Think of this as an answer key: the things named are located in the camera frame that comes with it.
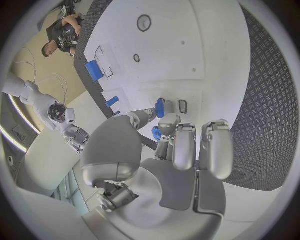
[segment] person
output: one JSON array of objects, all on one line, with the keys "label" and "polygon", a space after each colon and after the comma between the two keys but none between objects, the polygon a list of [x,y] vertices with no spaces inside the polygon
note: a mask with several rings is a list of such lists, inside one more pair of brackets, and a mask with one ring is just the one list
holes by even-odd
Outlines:
[{"label": "person", "polygon": [[75,55],[81,29],[82,27],[75,17],[71,15],[65,17],[54,26],[52,40],[43,46],[41,53],[48,58],[59,49],[62,52]]}]

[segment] humanoid robot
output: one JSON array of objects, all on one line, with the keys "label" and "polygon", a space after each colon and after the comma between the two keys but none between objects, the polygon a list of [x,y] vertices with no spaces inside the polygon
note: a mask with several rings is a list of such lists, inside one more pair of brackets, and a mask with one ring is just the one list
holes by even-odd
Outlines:
[{"label": "humanoid robot", "polygon": [[234,159],[227,121],[202,127],[196,162],[196,127],[181,121],[173,102],[163,101],[160,141],[155,155],[143,160],[138,130],[157,117],[155,108],[115,115],[89,136],[74,125],[73,109],[40,93],[33,82],[9,73],[3,92],[31,105],[81,154],[85,183],[103,189],[99,207],[83,216],[98,239],[193,240],[217,233],[226,209],[223,180]]}]

